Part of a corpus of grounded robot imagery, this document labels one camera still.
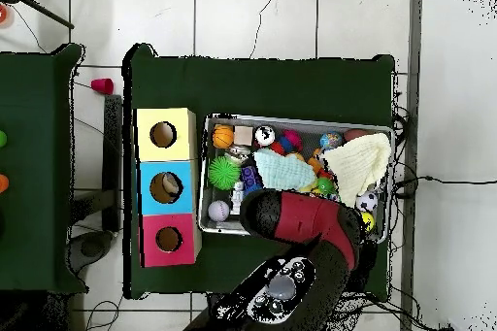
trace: round hole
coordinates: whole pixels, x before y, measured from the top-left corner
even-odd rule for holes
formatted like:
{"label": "round hole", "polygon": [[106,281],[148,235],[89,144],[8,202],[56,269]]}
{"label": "round hole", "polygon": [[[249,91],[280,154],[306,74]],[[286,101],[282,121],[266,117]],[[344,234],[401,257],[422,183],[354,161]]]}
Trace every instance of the round hole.
{"label": "round hole", "polygon": [[151,179],[150,194],[160,204],[173,204],[182,194],[182,182],[176,174],[159,173]]}
{"label": "round hole", "polygon": [[173,252],[180,248],[182,235],[175,227],[165,227],[157,231],[155,241],[162,251]]}
{"label": "round hole", "polygon": [[157,122],[150,130],[150,139],[156,146],[166,149],[176,142],[176,128],[167,121]]}

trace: toy cube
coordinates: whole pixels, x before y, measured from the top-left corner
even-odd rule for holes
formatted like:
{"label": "toy cube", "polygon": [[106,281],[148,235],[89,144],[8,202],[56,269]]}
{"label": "toy cube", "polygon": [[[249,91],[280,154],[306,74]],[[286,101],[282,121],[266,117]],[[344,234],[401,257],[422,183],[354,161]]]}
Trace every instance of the toy cube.
{"label": "toy cube", "polygon": [[194,213],[197,160],[142,162],[138,171],[143,216]]}
{"label": "toy cube", "polygon": [[197,158],[195,114],[188,109],[136,109],[140,161]]}
{"label": "toy cube", "polygon": [[235,125],[235,137],[233,139],[233,144],[250,147],[252,145],[252,127]]}
{"label": "toy cube", "polygon": [[144,215],[141,233],[143,267],[194,264],[202,246],[195,214]]}

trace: soccer ball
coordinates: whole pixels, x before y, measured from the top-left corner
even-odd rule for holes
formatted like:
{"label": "soccer ball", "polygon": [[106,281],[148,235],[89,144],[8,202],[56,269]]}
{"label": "soccer ball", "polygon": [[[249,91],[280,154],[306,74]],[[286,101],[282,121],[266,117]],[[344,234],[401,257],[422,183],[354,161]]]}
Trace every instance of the soccer ball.
{"label": "soccer ball", "polygon": [[371,212],[378,206],[378,195],[374,192],[366,191],[355,200],[355,207],[361,212]]}
{"label": "soccer ball", "polygon": [[255,140],[261,147],[267,147],[275,142],[276,134],[273,127],[262,125],[255,130]]}

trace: green spiky ball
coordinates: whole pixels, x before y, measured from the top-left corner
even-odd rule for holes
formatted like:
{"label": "green spiky ball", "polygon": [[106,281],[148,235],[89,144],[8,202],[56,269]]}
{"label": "green spiky ball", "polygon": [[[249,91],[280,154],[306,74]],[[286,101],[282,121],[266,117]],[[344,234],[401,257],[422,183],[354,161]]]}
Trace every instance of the green spiky ball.
{"label": "green spiky ball", "polygon": [[232,164],[228,158],[218,157],[209,166],[209,181],[215,188],[229,190],[240,179],[240,173],[240,167]]}

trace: green mat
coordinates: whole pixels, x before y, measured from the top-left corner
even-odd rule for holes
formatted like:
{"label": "green mat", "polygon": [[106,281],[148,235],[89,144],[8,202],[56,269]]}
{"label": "green mat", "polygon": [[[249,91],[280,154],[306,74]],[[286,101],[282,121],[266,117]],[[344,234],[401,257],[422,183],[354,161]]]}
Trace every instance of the green mat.
{"label": "green mat", "polygon": [[0,53],[0,289],[82,292],[66,265],[70,220],[69,83],[82,48]]}
{"label": "green mat", "polygon": [[[148,45],[137,45],[123,62],[124,104],[128,113],[131,108],[189,108],[197,117],[198,146],[204,118],[211,113],[391,127],[393,69],[394,59],[390,55],[373,60],[303,61],[167,58],[155,56]],[[130,271],[125,272],[125,277],[131,280],[133,298],[144,292],[229,292],[284,247],[254,237],[204,233],[194,265],[141,268],[135,164],[129,155],[127,160],[125,187],[132,188],[127,200],[132,200],[133,216],[131,232],[126,237],[129,240],[131,234],[131,257],[125,262]],[[377,263],[366,288],[382,300],[387,297],[387,250],[388,242],[379,245]]]}

